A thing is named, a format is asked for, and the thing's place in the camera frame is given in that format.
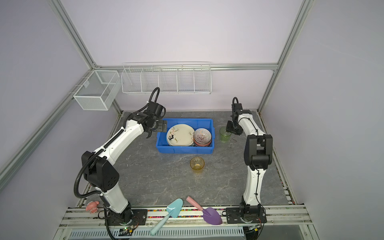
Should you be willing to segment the pink object at base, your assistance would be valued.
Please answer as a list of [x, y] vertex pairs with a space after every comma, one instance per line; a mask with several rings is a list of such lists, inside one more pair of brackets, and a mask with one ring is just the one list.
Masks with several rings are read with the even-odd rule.
[[90, 214], [94, 214], [98, 211], [98, 205], [100, 204], [99, 201], [92, 201], [89, 202], [86, 206], [86, 211]]

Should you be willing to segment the blue plastic bin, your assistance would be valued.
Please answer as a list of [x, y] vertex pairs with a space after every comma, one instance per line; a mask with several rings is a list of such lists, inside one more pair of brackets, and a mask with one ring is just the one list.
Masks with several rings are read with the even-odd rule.
[[212, 142], [208, 147], [181, 147], [170, 146], [166, 140], [167, 133], [157, 133], [156, 148], [162, 154], [212, 154], [215, 148], [215, 127], [213, 119], [185, 119], [185, 118], [165, 118], [167, 130], [178, 124], [186, 124], [194, 130], [204, 128], [212, 134]]

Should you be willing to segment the yellow glass cup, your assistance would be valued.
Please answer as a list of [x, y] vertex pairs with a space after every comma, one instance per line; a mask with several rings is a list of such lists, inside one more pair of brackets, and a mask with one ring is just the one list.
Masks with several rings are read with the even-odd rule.
[[205, 167], [205, 160], [202, 157], [193, 157], [190, 160], [190, 167], [194, 172], [199, 173]]

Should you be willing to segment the light blue toy shovel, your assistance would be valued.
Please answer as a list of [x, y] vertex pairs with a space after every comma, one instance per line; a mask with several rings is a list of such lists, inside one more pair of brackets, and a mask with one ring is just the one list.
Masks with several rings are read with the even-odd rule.
[[158, 224], [153, 227], [150, 231], [150, 235], [154, 236], [157, 234], [157, 232], [164, 226], [164, 224], [167, 222], [169, 218], [177, 218], [182, 207], [183, 207], [184, 201], [180, 198], [174, 200], [172, 203], [170, 203], [167, 206], [167, 215], [160, 221]]

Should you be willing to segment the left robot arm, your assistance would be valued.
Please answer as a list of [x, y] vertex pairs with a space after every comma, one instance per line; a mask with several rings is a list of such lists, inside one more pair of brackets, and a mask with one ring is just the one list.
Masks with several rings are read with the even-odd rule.
[[82, 168], [76, 176], [73, 192], [76, 198], [83, 199], [98, 195], [104, 206], [104, 220], [116, 220], [127, 226], [134, 219], [130, 202], [119, 186], [120, 174], [114, 165], [121, 153], [142, 133], [165, 132], [167, 122], [163, 119], [167, 110], [157, 100], [160, 88], [152, 91], [146, 105], [130, 113], [121, 128], [101, 147], [93, 152], [83, 153]]

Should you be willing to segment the cream floral plate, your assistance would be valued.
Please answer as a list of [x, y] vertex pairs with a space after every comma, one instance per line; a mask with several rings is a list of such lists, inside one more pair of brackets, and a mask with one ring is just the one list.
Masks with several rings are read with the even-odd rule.
[[195, 130], [186, 124], [172, 126], [167, 134], [166, 140], [170, 146], [189, 147], [194, 144]]

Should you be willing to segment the green glass cup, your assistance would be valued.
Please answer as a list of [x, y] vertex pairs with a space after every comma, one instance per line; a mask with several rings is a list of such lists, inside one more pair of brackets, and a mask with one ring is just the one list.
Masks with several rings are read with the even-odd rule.
[[232, 133], [227, 131], [226, 127], [220, 128], [220, 141], [222, 143], [227, 143], [231, 138]]

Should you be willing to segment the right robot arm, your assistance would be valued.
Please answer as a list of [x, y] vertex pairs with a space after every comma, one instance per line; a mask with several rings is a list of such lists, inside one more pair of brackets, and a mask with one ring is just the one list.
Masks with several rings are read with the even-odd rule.
[[237, 97], [232, 100], [231, 118], [226, 131], [247, 137], [244, 149], [247, 182], [239, 207], [240, 219], [244, 223], [262, 225], [267, 220], [266, 209], [261, 204], [261, 188], [266, 170], [273, 160], [273, 137], [261, 130], [251, 111], [244, 110]]

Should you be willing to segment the pink striped bowl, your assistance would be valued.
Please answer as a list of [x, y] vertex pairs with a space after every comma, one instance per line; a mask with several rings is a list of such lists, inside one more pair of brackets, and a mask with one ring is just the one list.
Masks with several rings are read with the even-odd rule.
[[208, 147], [212, 142], [212, 134], [204, 128], [196, 129], [194, 132], [194, 143], [198, 147]]

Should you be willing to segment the white mesh wall basket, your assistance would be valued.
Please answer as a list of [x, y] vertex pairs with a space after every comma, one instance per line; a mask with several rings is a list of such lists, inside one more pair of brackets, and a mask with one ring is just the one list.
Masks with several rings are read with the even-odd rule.
[[75, 92], [74, 98], [85, 111], [108, 111], [121, 86], [118, 71], [93, 70]]

